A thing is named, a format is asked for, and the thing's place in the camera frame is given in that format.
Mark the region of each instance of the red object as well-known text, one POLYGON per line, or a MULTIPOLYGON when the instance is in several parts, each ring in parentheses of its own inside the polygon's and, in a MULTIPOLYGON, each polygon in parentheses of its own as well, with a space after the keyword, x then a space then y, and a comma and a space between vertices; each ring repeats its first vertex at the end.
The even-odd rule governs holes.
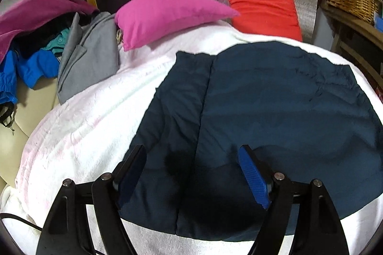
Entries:
POLYGON ((294 0, 229 0, 241 15, 232 25, 247 34, 283 36, 302 41, 294 0))

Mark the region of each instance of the blue gripper pad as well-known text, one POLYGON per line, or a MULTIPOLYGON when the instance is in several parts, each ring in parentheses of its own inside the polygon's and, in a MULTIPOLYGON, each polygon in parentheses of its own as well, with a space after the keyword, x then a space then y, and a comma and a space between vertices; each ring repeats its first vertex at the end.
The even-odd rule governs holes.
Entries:
POLYGON ((264 209, 267 209, 270 205, 267 184, 244 147, 238 150, 238 160, 255 201, 262 205, 264 209))

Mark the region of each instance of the white bed sheet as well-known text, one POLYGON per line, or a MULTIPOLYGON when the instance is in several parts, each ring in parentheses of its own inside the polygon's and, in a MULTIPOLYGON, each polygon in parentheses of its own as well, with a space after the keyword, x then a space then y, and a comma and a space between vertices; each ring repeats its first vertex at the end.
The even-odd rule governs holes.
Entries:
MULTIPOLYGON (((291 39, 242 34, 222 21, 191 28, 140 49, 121 52, 120 70, 115 76, 77 94, 41 121, 23 152, 16 179, 18 192, 12 192, 22 206, 20 213, 42 227, 63 179, 89 182, 114 169, 129 147, 156 87, 175 63, 176 51, 214 55, 238 43, 271 40, 299 46, 335 64, 349 64, 383 121, 383 105, 363 74, 337 54, 291 39)), ((2 209, 9 208, 11 198, 5 200, 2 209)), ((342 220, 351 255, 358 254, 376 231, 383 218, 382 207, 383 195, 342 220)), ((88 212, 95 247, 103 252, 93 209, 89 207, 88 212)), ((247 254, 252 245, 181 238, 125 221, 124 226, 139 254, 247 254)), ((37 245, 36 235, 19 229, 18 233, 12 232, 19 236, 16 240, 29 235, 35 240, 29 245, 37 245)), ((288 254, 291 242, 292 236, 286 236, 280 255, 288 254)), ((35 254, 35 249, 28 254, 35 254)))

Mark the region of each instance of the gray cloth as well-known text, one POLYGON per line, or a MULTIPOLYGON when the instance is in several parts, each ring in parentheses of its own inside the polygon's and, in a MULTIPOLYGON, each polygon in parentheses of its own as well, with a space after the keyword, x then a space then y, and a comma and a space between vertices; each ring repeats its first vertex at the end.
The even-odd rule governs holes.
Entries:
POLYGON ((80 16, 76 13, 62 53, 57 79, 60 104, 116 74, 118 70, 114 15, 102 12, 83 27, 79 25, 79 20, 80 16))

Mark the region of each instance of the bolt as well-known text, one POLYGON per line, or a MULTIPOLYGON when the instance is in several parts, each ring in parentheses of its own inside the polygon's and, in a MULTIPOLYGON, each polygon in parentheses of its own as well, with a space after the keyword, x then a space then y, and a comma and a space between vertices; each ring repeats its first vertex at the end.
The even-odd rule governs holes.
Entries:
POLYGON ((317 186, 317 187, 320 187, 320 186, 323 185, 323 182, 322 182, 321 180, 314 180, 314 181, 313 181, 313 184, 314 184, 315 186, 317 186))
POLYGON ((112 173, 104 173, 101 175, 102 180, 110 180, 112 178, 112 173))
POLYGON ((64 187, 69 187, 71 183, 72 183, 72 180, 71 180, 70 178, 67 178, 67 179, 65 179, 65 180, 62 182, 62 185, 63 185, 64 187))
POLYGON ((274 177, 276 180, 284 180, 285 179, 285 176, 283 173, 275 173, 274 177))

